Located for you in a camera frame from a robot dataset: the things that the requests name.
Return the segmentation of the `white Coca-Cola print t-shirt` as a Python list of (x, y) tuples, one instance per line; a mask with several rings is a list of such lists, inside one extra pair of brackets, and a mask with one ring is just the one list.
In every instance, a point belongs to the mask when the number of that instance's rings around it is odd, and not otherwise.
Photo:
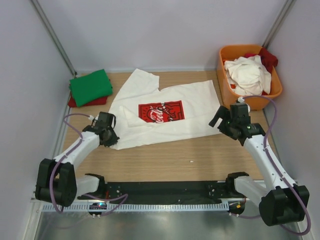
[(159, 89), (160, 78), (135, 69), (115, 96), (109, 112), (123, 150), (219, 134), (209, 122), (220, 107), (212, 80)]

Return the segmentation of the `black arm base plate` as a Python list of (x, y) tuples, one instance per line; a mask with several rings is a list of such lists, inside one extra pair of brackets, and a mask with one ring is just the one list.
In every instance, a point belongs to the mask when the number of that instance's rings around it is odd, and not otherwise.
[(109, 199), (128, 194), (137, 197), (186, 197), (199, 196), (209, 199), (240, 198), (245, 196), (231, 189), (224, 181), (144, 181), (144, 182), (108, 182)]

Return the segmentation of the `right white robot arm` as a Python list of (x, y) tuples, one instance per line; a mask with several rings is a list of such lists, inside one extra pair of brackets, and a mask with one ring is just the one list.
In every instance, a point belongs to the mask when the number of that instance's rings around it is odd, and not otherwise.
[(310, 193), (306, 186), (297, 185), (282, 167), (262, 126), (251, 122), (248, 105), (237, 102), (229, 108), (220, 106), (209, 125), (239, 141), (263, 176), (265, 186), (245, 172), (230, 173), (226, 181), (232, 191), (250, 199), (267, 226), (303, 221)]

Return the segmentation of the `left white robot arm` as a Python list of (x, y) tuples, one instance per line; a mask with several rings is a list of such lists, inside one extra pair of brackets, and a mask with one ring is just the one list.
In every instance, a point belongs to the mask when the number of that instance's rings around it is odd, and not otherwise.
[(62, 213), (64, 208), (78, 197), (104, 197), (107, 192), (105, 178), (102, 175), (87, 173), (76, 178), (76, 169), (87, 156), (100, 146), (109, 148), (120, 139), (116, 132), (116, 116), (101, 111), (98, 116), (88, 115), (91, 121), (78, 139), (64, 152), (52, 159), (43, 159), (38, 168), (35, 185), (35, 198), (51, 203), (54, 210)]

